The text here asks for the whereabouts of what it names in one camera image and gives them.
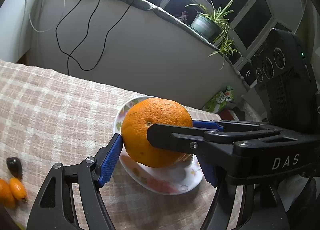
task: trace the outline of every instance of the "plate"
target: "plate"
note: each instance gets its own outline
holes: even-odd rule
[[[135,104],[152,98],[140,96],[126,102],[118,111],[113,124],[113,133],[121,134],[121,124],[125,115]],[[165,168],[150,168],[130,158],[124,146],[119,160],[128,174],[141,186],[155,193],[164,195],[179,195],[195,188],[202,180],[203,173],[197,157],[192,156],[191,161],[178,162]]]

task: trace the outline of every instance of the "orange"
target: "orange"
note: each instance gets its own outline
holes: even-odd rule
[[[22,202],[27,202],[27,192],[20,180],[12,177],[9,180],[9,186],[11,193],[16,199],[21,200]]]
[[[10,191],[10,187],[7,182],[0,178],[0,203],[5,207],[14,209],[16,202]]]
[[[131,159],[148,167],[161,168],[187,158],[185,153],[151,146],[147,130],[154,123],[192,127],[192,118],[181,104],[171,100],[148,98],[134,105],[121,125],[124,147]]]

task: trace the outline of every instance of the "tablecloth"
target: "tablecloth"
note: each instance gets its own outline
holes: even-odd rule
[[[0,177],[10,177],[6,158],[19,157],[28,193],[27,204],[9,211],[12,218],[26,225],[52,165],[58,161],[65,166],[77,164],[94,156],[111,139],[117,111],[137,96],[142,95],[0,60]],[[193,119],[220,119],[186,108]],[[80,227],[88,229],[76,184],[73,189]],[[203,179],[198,187],[182,195],[156,194],[135,182],[118,162],[110,182],[100,192],[116,229],[188,230],[202,225],[215,188]],[[238,187],[229,228],[236,223],[240,193]]]

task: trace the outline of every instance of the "white lettering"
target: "white lettering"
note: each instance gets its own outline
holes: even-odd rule
[[[272,170],[279,168],[280,161],[281,161],[280,158],[275,158],[275,161],[273,162]]]
[[[285,160],[285,163],[283,164],[282,168],[284,168],[285,165],[287,165],[289,167],[289,156]]]
[[[296,165],[297,163],[298,163],[298,156],[299,156],[300,154],[296,154],[296,156],[294,157],[294,160],[295,160],[295,162],[294,163],[292,163],[292,165]]]

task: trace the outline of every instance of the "blue gripper pad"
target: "blue gripper pad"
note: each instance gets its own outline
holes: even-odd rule
[[[99,180],[97,181],[97,186],[99,188],[102,188],[104,184],[108,183],[111,179],[111,175],[122,151],[122,145],[122,137],[119,135],[102,163],[101,174]]]
[[[197,128],[205,128],[205,129],[215,129],[223,132],[223,126],[218,125],[215,121],[199,121],[193,120],[192,121],[193,127]]]
[[[193,127],[198,128],[207,128],[207,129],[215,129],[219,130],[220,132],[223,132],[224,128],[223,126],[218,125],[218,123],[214,121],[193,121]],[[199,161],[199,164],[201,166],[202,172],[204,174],[205,180],[209,183],[211,183],[212,186],[217,187],[218,179],[216,177],[215,173],[215,166],[213,166],[210,163],[207,163],[205,161],[205,158],[203,156],[197,155],[197,159]]]

